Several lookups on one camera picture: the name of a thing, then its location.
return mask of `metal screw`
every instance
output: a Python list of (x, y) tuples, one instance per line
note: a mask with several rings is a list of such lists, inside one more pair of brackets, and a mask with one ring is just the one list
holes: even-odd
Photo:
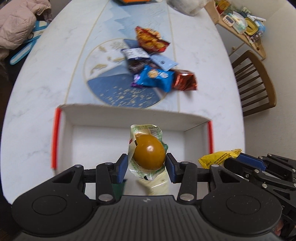
[(180, 195), (180, 199), (188, 202), (188, 201), (192, 201), (194, 199), (194, 196), (189, 193), (184, 193)]
[(102, 202), (109, 202), (113, 199), (113, 196), (110, 195), (110, 194), (101, 194), (99, 196), (99, 200), (102, 201)]

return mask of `chair backrest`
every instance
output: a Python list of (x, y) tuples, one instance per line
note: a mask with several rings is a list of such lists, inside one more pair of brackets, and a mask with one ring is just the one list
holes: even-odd
[(274, 86), (261, 60), (250, 50), (232, 63), (242, 102), (248, 116), (276, 106)]
[(218, 13), (216, 9), (216, 3), (214, 0), (207, 3), (205, 6), (205, 9), (209, 16), (211, 17), (213, 23), (216, 25), (219, 22), (220, 14)]

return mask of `yellow snack package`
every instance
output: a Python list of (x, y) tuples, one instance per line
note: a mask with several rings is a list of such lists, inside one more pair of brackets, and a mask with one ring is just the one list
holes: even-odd
[(198, 159), (203, 168), (210, 168), (210, 165), (217, 164), (222, 165), (224, 161), (229, 158), (237, 158), (238, 155), (242, 152), (241, 149), (234, 149), (231, 151), (217, 151), (209, 155), (205, 155), (202, 158)]

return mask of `cardboard box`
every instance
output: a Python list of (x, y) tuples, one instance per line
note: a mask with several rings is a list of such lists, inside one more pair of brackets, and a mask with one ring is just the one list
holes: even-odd
[[(53, 132), (53, 166), (60, 173), (75, 164), (84, 169), (95, 168), (104, 162), (116, 162), (127, 153), (130, 126), (153, 124), (163, 131), (177, 161), (198, 164), (198, 159), (209, 154), (208, 119), (183, 113), (140, 108), (119, 108), (99, 105), (71, 104), (57, 108)], [(129, 169), (125, 195), (146, 195)], [(170, 194), (178, 194), (180, 184), (170, 183)], [(199, 198), (207, 193), (204, 184)], [(95, 199), (95, 184), (86, 185), (86, 195)]]

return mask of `pink puffer jacket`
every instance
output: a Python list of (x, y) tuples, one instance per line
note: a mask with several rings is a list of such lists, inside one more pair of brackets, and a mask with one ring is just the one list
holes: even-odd
[(35, 25), (35, 15), (47, 9), (48, 0), (12, 0), (0, 9), (0, 60), (22, 44)]

